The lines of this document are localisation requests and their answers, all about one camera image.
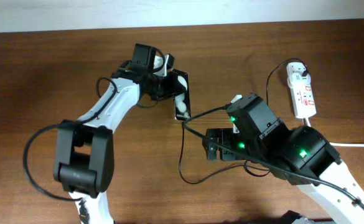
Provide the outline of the black smartphone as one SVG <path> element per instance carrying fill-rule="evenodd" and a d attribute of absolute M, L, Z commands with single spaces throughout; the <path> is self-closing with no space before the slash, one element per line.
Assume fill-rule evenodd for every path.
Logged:
<path fill-rule="evenodd" d="M 186 121 L 191 117 L 188 74 L 176 69 L 172 69 L 170 74 L 172 77 L 175 119 Z"/>

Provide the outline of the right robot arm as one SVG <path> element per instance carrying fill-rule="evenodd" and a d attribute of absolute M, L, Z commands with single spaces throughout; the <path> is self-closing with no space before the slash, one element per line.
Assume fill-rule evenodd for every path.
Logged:
<path fill-rule="evenodd" d="M 364 223 L 364 190 L 336 148 L 316 129 L 289 129 L 255 94 L 225 106 L 238 130 L 208 129 L 203 147 L 209 160 L 246 160 L 261 164 L 296 186 L 322 207 L 335 223 Z"/>

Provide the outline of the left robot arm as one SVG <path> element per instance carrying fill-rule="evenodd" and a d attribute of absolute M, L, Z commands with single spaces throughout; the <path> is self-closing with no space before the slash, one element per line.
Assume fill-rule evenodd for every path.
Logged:
<path fill-rule="evenodd" d="M 114 223 L 106 193 L 114 174 L 113 134 L 143 95 L 155 103 L 172 98 L 175 117 L 189 117 L 188 75 L 173 64 L 171 54 L 136 44 L 132 59 L 111 74 L 95 105 L 77 120 L 60 123 L 54 179 L 70 194 L 81 223 Z"/>

